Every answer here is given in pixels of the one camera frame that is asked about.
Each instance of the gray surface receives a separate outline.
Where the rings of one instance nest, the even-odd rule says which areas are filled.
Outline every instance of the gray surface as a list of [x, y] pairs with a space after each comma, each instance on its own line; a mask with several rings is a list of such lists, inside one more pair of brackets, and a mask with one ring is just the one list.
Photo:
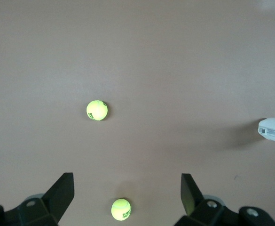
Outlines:
[[[101, 122], [86, 106], [110, 107]], [[74, 172], [61, 226], [171, 226], [181, 173], [275, 219], [275, 0], [0, 1], [0, 204]], [[118, 197], [132, 214], [114, 220]]]

